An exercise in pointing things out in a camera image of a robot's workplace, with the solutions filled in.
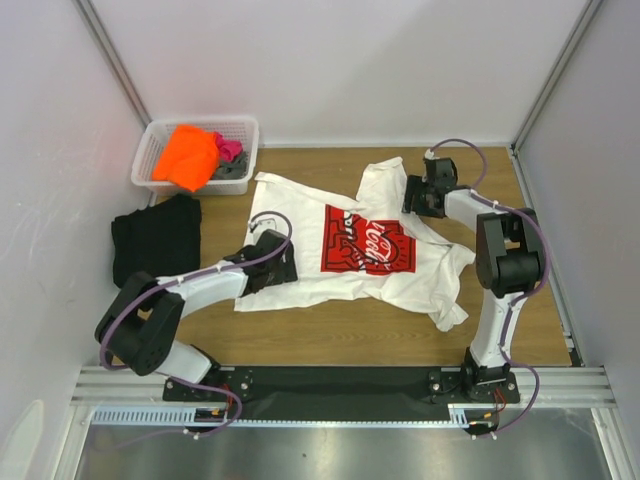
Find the white Coca-Cola t-shirt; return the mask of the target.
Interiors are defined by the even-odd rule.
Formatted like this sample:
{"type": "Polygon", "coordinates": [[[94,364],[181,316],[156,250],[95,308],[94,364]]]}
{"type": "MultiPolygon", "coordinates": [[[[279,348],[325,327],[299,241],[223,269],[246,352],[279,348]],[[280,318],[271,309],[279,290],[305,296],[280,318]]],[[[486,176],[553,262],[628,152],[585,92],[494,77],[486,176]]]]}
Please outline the white Coca-Cola t-shirt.
{"type": "Polygon", "coordinates": [[[475,260],[401,207],[407,175],[395,157],[368,165],[354,198],[274,173],[256,175],[251,213],[292,236],[298,280],[238,299],[238,312],[306,308],[373,298],[428,315],[443,331],[468,317],[460,275],[475,260]]]}

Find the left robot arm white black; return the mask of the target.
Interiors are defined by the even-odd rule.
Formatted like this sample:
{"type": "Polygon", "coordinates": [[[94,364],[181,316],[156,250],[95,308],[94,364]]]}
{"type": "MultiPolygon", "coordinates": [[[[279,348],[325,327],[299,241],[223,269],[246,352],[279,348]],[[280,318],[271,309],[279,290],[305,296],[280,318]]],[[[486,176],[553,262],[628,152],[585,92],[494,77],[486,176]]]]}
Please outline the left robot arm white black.
{"type": "Polygon", "coordinates": [[[96,327],[101,361],[111,368],[116,358],[139,376],[179,379],[195,398],[211,399],[220,388],[216,363],[176,339],[181,320],[213,304],[297,280],[293,243],[273,229],[206,269],[158,278],[135,273],[96,327]]]}

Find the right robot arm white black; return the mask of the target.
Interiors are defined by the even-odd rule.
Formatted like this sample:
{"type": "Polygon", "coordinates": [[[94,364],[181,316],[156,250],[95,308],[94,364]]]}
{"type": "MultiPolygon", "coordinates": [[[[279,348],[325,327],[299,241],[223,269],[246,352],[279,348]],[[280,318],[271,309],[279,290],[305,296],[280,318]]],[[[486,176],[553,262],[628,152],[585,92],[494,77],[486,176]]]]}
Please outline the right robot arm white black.
{"type": "Polygon", "coordinates": [[[475,234],[475,271],[483,304],[454,391],[472,402],[489,402],[513,382],[511,344],[520,312],[550,273],[546,239],[534,210],[504,206],[460,185],[452,159],[428,152],[424,164],[421,177],[407,179],[403,211],[448,218],[475,234]]]}

